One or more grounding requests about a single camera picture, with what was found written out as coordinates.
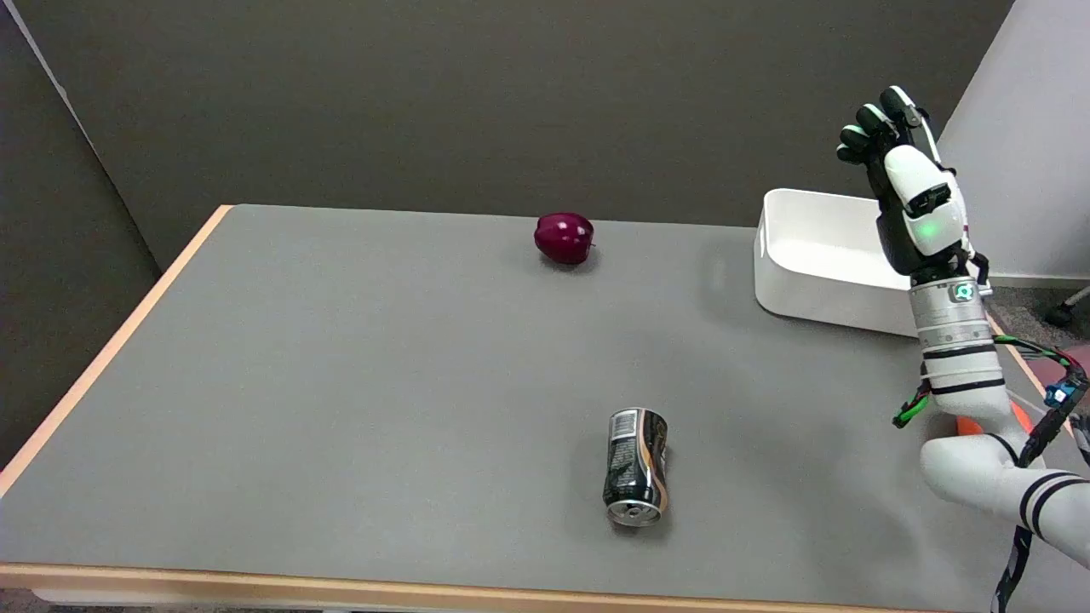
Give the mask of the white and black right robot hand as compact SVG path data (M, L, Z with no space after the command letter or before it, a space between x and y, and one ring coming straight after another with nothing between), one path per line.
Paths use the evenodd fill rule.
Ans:
M891 268L912 284L970 277L990 290L988 257L969 238L956 170L942 163L927 109L899 86L857 109L837 158L864 168L877 201L877 237Z

